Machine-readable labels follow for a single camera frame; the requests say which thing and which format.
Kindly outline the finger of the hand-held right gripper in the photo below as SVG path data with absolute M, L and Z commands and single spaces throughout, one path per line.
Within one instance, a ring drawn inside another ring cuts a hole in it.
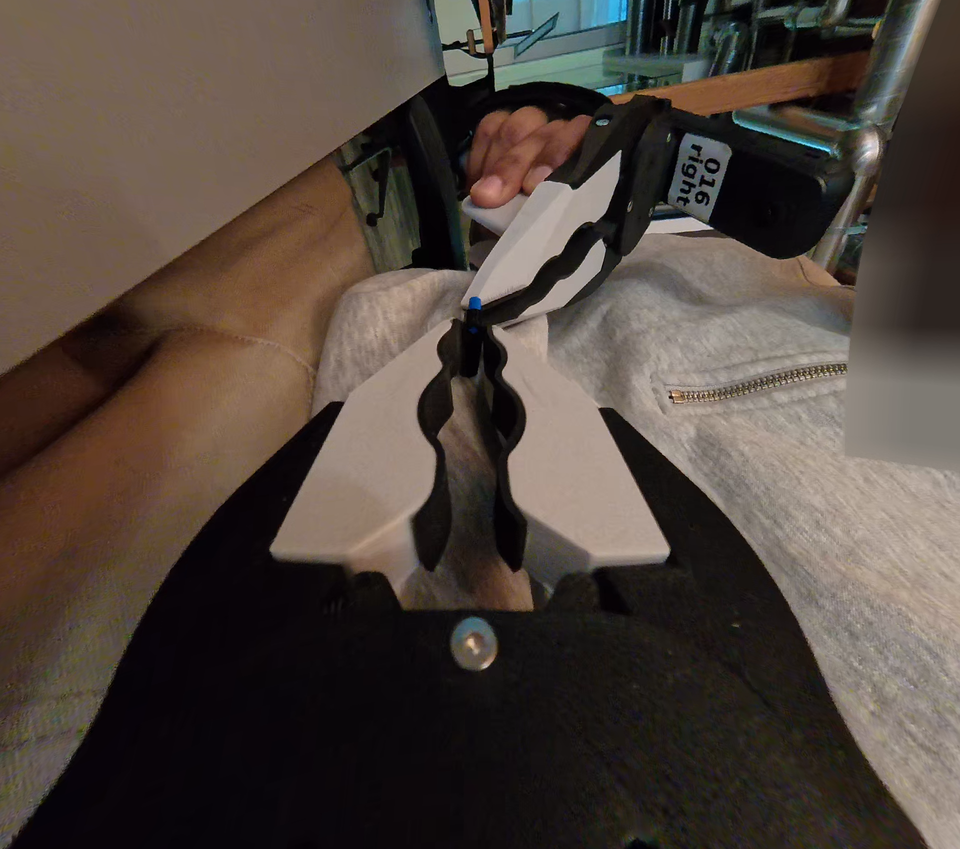
M 490 302 L 526 286 L 571 238 L 601 238 L 618 253 L 615 237 L 626 207 L 616 196 L 621 162 L 618 151 L 588 176 L 578 173 L 577 185 L 551 179 L 540 183 L 475 274 L 463 296 L 463 314 L 472 296 Z
M 622 256 L 601 237 L 571 237 L 521 288 L 497 300 L 480 303 L 480 327 L 506 326 L 562 309 L 600 286 L 619 265 Z

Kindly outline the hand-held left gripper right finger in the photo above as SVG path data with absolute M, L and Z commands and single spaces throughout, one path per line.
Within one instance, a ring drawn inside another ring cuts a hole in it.
M 483 369 L 506 565 L 552 591 L 571 575 L 664 564 L 670 545 L 594 400 L 500 327 L 486 332 Z

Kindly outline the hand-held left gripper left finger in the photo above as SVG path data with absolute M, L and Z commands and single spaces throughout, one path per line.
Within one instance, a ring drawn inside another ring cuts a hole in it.
M 336 406 L 338 413 L 270 545 L 277 561 L 377 572 L 402 588 L 434 571 L 451 533 L 439 434 L 463 323 L 431 328 Z

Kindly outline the black lego connector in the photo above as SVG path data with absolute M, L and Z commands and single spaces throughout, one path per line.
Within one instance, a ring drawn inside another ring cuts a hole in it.
M 473 379 L 479 372 L 487 339 L 482 312 L 473 308 L 465 312 L 460 328 L 459 376 Z

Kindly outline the person's right hand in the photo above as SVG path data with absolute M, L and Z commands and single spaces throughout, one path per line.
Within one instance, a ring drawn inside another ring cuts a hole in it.
M 481 119 L 465 160 L 471 202 L 499 208 L 518 195 L 531 195 L 548 176 L 574 156 L 593 119 L 548 119 L 536 107 L 495 111 Z

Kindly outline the wooden beam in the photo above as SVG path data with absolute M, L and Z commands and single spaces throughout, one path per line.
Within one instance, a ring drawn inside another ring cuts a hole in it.
M 611 101 L 624 104 L 638 97 L 665 99 L 676 109 L 699 116 L 713 116 L 855 91 L 864 78 L 869 61 L 868 51 L 825 56 L 624 92 L 614 95 Z

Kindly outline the black office chair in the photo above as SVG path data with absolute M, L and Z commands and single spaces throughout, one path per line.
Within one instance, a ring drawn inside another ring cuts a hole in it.
M 377 272 L 468 267 L 444 87 L 400 104 L 334 155 Z

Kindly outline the grey zip hoodie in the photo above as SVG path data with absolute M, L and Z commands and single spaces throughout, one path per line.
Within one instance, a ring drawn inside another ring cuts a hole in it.
M 314 398 L 345 395 L 466 276 L 372 277 L 346 289 Z M 705 390 L 846 358 L 855 291 L 808 259 L 774 261 L 703 232 L 655 235 L 598 298 L 520 339 L 612 399 L 740 531 L 797 611 L 854 738 L 930 847 L 958 847 L 958 473 L 848 457 L 843 384 L 796 381 L 684 408 Z M 2 847 L 52 790 L 105 697 L 90 666 L 2 725 Z

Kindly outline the tan trousers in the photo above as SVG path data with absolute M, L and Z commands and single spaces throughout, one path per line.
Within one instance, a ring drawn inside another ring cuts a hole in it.
M 2 725 L 100 685 L 185 547 L 309 418 L 372 274 L 326 157 L 2 377 Z

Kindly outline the metal pipe frame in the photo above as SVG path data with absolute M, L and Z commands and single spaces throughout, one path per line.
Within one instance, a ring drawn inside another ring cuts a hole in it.
M 742 128 L 803 147 L 852 173 L 845 201 L 810 252 L 830 274 L 879 179 L 885 149 L 941 1 L 889 0 L 851 115 L 833 117 L 799 106 L 753 107 L 732 114 L 732 121 Z

